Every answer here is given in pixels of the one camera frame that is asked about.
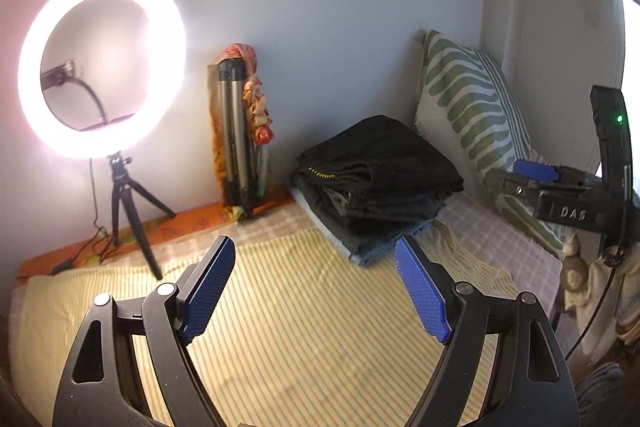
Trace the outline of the checkered grey bed sheet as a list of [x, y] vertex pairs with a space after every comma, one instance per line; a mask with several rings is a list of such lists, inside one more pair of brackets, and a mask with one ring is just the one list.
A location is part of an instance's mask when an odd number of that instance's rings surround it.
[[[270, 209], [257, 218], [238, 223], [214, 222], [220, 216], [217, 205], [181, 213], [174, 221], [154, 225], [152, 239], [156, 259], [169, 271], [169, 265], [205, 251], [217, 235], [227, 235], [239, 246], [271, 241], [315, 226], [296, 202]], [[437, 220], [473, 255], [509, 274], [519, 291], [531, 291], [544, 311], [550, 312], [558, 292], [561, 262], [533, 239], [523, 235], [492, 211], [464, 194], [449, 199]], [[20, 280], [11, 295], [9, 340], [18, 337], [27, 281], [35, 275], [48, 275], [52, 268], [70, 257], [70, 248], [53, 251], [23, 263]]]

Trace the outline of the stack of folded clothes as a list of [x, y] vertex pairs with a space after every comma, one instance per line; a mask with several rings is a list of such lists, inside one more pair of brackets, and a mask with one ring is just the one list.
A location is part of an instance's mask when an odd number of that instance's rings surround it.
[[316, 228], [348, 261], [366, 267], [393, 249], [398, 239], [428, 228], [451, 196], [450, 191], [365, 200], [352, 193], [320, 187], [299, 173], [290, 191]]

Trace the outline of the small black tripod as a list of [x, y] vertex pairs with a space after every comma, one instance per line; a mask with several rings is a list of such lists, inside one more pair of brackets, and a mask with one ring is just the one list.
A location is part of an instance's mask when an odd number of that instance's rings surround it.
[[160, 281], [163, 278], [162, 269], [158, 264], [152, 247], [149, 243], [149, 239], [146, 238], [145, 231], [143, 230], [142, 221], [140, 219], [136, 205], [134, 205], [134, 193], [142, 196], [147, 202], [150, 202], [155, 208], [159, 209], [165, 215], [174, 219], [177, 217], [177, 213], [171, 210], [167, 205], [161, 202], [151, 192], [149, 192], [142, 184], [131, 178], [127, 166], [131, 164], [132, 159], [130, 157], [122, 156], [122, 153], [116, 152], [115, 154], [108, 155], [108, 165], [111, 169], [112, 177], [112, 196], [111, 196], [111, 208], [112, 208], [112, 239], [111, 244], [118, 248], [120, 246], [119, 238], [119, 210], [123, 209], [129, 222], [132, 234], [134, 234], [134, 240], [140, 247], [143, 257], [154, 277]]

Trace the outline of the black pants yellow stripes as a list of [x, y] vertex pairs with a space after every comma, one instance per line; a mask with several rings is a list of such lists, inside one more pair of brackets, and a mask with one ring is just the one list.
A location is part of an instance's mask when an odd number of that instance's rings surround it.
[[296, 158], [298, 172], [313, 184], [355, 194], [460, 192], [454, 164], [400, 121], [378, 115]]

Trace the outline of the green striped pillow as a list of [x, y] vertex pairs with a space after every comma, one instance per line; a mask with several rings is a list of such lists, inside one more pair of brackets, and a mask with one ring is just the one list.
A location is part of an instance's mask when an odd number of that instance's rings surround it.
[[457, 44], [437, 30], [424, 36], [416, 78], [416, 131], [443, 153], [463, 178], [466, 194], [555, 258], [574, 230], [541, 221], [531, 205], [491, 191], [491, 169], [511, 171], [518, 160], [543, 161], [533, 149], [506, 77], [488, 54]]

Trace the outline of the orange bed sheet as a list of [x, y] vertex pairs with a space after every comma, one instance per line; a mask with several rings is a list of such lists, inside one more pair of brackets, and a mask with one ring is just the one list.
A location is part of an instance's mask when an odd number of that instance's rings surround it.
[[[254, 215], [256, 217], [265, 216], [268, 211], [288, 205], [290, 202], [294, 202], [294, 199], [283, 185], [270, 186], [267, 188], [262, 203], [256, 207]], [[224, 209], [222, 202], [213, 202], [210, 205], [180, 211], [177, 213], [177, 217], [172, 219], [158, 217], [145, 221], [143, 222], [143, 230], [150, 244], [156, 246], [171, 241], [171, 239], [178, 239], [191, 233], [215, 228], [218, 225], [228, 225], [231, 222], [230, 212]], [[74, 260], [74, 268], [80, 268], [91, 262], [98, 254], [98, 250], [92, 249], [86, 243], [87, 239], [83, 242], [67, 245], [27, 259], [17, 271], [15, 284], [22, 286], [31, 277], [50, 275], [55, 267], [67, 259]]]

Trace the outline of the orange patterned cloth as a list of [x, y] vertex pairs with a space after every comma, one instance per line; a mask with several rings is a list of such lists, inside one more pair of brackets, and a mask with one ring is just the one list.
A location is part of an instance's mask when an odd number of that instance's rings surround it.
[[262, 91], [262, 80], [257, 76], [257, 55], [252, 46], [246, 43], [231, 43], [213, 62], [207, 65], [208, 113], [213, 135], [214, 173], [221, 188], [221, 202], [224, 209], [230, 212], [232, 221], [244, 220], [250, 216], [241, 207], [231, 206], [224, 195], [224, 144], [222, 144], [222, 127], [219, 108], [219, 82], [217, 65], [224, 58], [242, 58], [246, 66], [247, 78], [244, 82], [243, 102], [246, 109], [247, 129], [250, 135], [250, 146], [254, 155], [257, 173], [257, 202], [254, 208], [262, 203], [267, 191], [269, 160], [267, 146], [273, 140], [272, 119], [269, 114], [267, 98]]

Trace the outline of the folded silver tripod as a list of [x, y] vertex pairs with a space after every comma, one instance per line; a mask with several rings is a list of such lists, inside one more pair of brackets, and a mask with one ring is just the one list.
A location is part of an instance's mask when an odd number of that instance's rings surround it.
[[242, 58], [224, 58], [217, 65], [219, 108], [224, 144], [224, 195], [231, 206], [250, 216], [257, 202], [257, 173], [243, 102], [246, 66]]

